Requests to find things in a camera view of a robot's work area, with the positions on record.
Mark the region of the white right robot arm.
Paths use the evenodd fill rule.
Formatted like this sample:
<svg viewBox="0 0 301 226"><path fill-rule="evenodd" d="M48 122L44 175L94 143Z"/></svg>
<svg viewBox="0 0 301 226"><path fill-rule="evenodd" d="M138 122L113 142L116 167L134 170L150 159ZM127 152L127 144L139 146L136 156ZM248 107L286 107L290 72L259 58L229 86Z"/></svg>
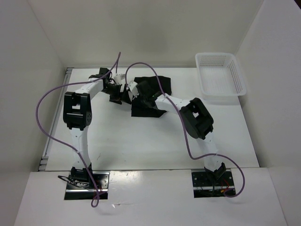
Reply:
<svg viewBox="0 0 301 226"><path fill-rule="evenodd" d="M164 113L175 113L182 125L185 145L192 160L204 160L204 170L209 184L215 186L223 179L225 163L220 160L213 138L214 120L199 98L181 99L166 93L159 83L157 86L146 78L135 79L130 85L133 104L142 112L134 117L159 118Z"/></svg>

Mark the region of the black shorts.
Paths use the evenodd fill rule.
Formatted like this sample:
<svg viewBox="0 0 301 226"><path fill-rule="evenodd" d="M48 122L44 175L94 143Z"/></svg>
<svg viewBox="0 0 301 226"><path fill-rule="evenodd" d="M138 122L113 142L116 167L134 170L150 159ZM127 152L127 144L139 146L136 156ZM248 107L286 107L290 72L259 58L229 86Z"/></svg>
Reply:
<svg viewBox="0 0 301 226"><path fill-rule="evenodd" d="M163 90L171 95L171 79L164 76L157 77L135 77L134 82L138 84L139 95L130 97L129 92L120 92L120 100L131 105L132 117L152 117L159 118L165 111L156 107L155 99L159 97Z"/></svg>

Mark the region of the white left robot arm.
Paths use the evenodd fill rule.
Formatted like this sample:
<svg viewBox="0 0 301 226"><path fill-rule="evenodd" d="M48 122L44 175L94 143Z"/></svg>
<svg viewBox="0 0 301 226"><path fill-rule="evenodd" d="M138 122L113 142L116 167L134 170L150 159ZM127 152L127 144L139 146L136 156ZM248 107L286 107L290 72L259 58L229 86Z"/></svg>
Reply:
<svg viewBox="0 0 301 226"><path fill-rule="evenodd" d="M91 99L99 92L110 96L110 101L121 104L122 81L124 74L112 73L100 68L99 73L91 75L88 83L74 92L67 91L63 102L63 121L70 130L72 146L75 148L74 163L68 183L83 188L94 186L92 163L88 154L87 131L92 122Z"/></svg>

